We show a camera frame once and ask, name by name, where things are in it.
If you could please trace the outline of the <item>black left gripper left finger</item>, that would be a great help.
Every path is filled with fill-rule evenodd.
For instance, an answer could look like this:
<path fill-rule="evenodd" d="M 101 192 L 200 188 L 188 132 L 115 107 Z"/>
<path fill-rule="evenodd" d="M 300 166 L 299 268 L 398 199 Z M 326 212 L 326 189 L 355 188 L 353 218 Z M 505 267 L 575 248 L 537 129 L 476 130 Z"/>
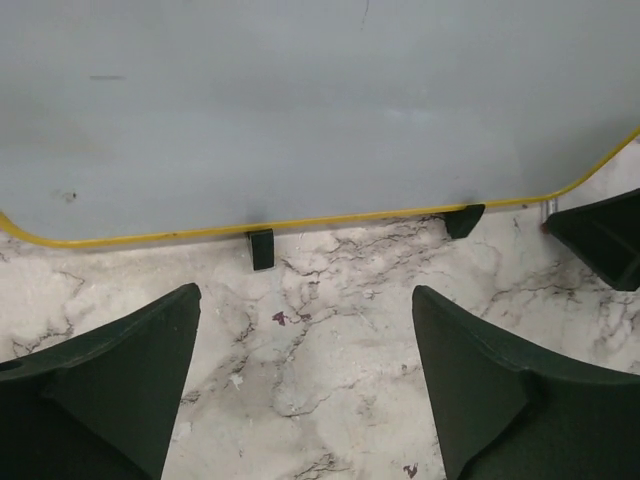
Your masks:
<path fill-rule="evenodd" d="M 1 365 L 4 479 L 159 479 L 192 360 L 201 292 L 183 285 Z"/>

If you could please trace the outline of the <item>yellow framed whiteboard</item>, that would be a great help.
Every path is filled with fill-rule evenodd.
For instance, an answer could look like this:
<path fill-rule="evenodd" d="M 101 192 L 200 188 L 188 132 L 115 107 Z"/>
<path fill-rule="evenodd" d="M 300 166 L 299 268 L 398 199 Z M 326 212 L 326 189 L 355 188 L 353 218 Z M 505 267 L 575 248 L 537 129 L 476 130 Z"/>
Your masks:
<path fill-rule="evenodd" d="M 1 226 L 40 245 L 537 202 L 638 132 L 635 1 L 1 5 Z"/>

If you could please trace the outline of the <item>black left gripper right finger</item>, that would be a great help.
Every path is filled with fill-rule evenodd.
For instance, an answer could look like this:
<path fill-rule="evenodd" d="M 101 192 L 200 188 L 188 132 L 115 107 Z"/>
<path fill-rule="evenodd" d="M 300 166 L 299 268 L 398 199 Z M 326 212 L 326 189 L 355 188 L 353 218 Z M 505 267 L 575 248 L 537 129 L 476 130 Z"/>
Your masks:
<path fill-rule="evenodd" d="M 412 318 L 447 478 L 638 478 L 638 376 L 540 347 L 427 286 Z"/>

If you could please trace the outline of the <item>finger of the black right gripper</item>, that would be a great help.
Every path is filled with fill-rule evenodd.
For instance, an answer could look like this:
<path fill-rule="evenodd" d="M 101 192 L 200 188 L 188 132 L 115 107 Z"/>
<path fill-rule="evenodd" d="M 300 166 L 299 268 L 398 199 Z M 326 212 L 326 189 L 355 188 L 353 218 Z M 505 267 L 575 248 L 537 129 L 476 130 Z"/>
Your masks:
<path fill-rule="evenodd" d="M 551 214 L 546 231 L 616 291 L 639 289 L 639 191 Z"/>

